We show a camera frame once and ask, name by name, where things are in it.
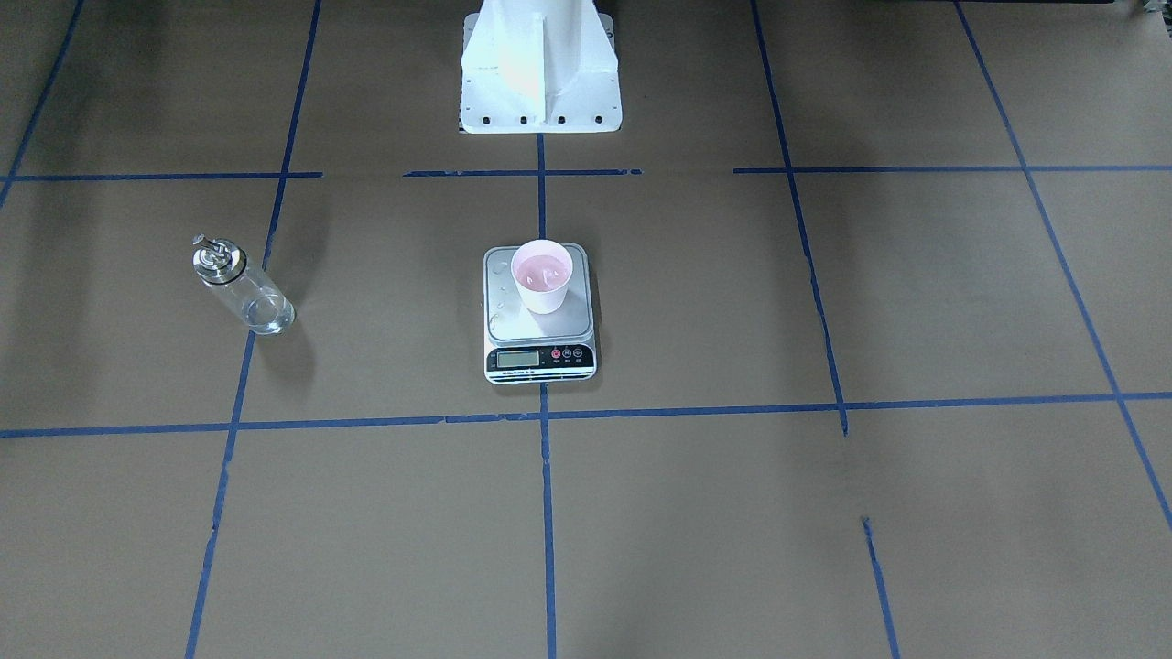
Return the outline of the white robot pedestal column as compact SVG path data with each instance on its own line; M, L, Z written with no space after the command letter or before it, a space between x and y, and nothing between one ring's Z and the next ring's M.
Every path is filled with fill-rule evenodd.
M593 1L484 1L463 20L458 121L473 135L619 131L613 19Z

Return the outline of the silver digital kitchen scale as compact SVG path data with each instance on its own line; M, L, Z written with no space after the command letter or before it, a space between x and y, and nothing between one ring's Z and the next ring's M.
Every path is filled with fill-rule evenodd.
M489 383L551 383L587 380L598 371L590 258L577 243L568 251L563 304L536 313L516 286L515 252L498 246L483 254L483 374Z

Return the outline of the pink plastic cup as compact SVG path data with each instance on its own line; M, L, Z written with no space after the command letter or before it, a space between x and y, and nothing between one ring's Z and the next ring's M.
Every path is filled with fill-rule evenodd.
M510 272L524 308L546 315L561 308L575 267L563 243L527 242L515 250Z

